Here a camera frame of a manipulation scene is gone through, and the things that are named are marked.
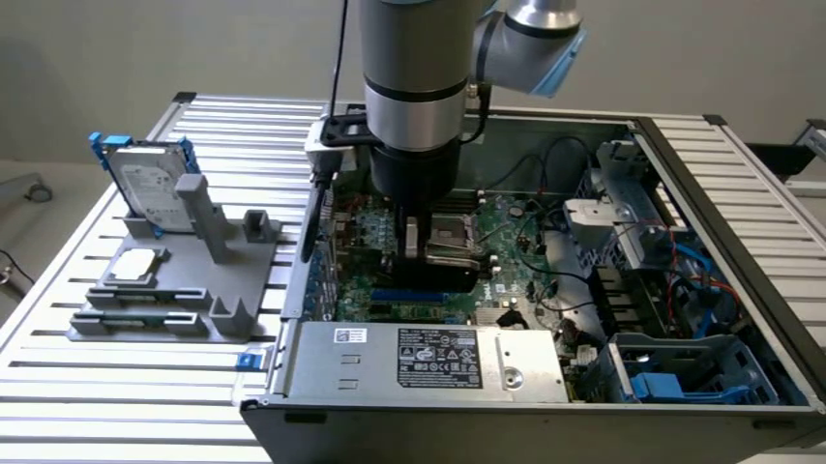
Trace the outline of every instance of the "green circuit board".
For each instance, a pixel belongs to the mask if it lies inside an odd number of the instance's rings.
[[[375,196],[344,198],[340,204],[335,228],[340,263],[336,320],[467,324],[479,308],[502,308],[512,298],[523,299],[530,282],[536,293],[550,283],[547,275],[522,263],[520,255],[538,269],[550,270],[544,254],[534,254],[536,224],[527,211],[527,200],[496,196],[471,214],[452,215],[471,229],[474,243],[495,255],[498,269],[491,278],[480,278],[470,293],[444,294],[442,303],[374,302],[374,276],[380,272],[376,262],[396,245],[392,212]],[[523,213],[511,214],[511,208]],[[519,250],[518,235],[523,242],[531,241],[524,253]]]

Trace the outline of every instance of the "warning label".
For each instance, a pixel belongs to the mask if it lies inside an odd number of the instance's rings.
[[[406,389],[480,389],[476,332],[399,329],[398,381]]]

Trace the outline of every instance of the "slotted metal table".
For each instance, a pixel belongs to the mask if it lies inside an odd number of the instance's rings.
[[[212,199],[229,218],[256,207],[284,222],[253,340],[208,345],[64,338],[127,234],[119,220],[125,204],[109,187],[0,330],[0,462],[269,462],[236,406],[247,394],[263,393],[264,373],[239,373],[235,362],[279,334],[310,190],[302,147],[322,110],[319,102],[247,97],[173,101],[147,138],[192,140]],[[822,226],[727,127],[699,116],[646,116],[826,346]]]

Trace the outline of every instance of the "gray wall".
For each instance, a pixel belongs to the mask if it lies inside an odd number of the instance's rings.
[[[721,113],[749,140],[826,117],[822,0],[580,0],[591,37],[552,101]],[[335,0],[0,0],[0,158],[91,161],[91,130],[143,135],[177,90],[326,98]],[[356,20],[342,95],[360,99]]]

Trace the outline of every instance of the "motherboard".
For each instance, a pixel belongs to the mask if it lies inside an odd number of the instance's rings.
[[[544,209],[535,199],[507,195],[448,199],[438,205],[428,254],[475,254],[486,261],[487,271],[467,293],[423,293],[379,285],[380,260],[396,248],[390,203],[374,195],[339,198],[335,319],[494,325],[503,313],[516,309],[535,323],[535,299],[551,285],[550,275],[542,272],[550,268],[535,220]]]

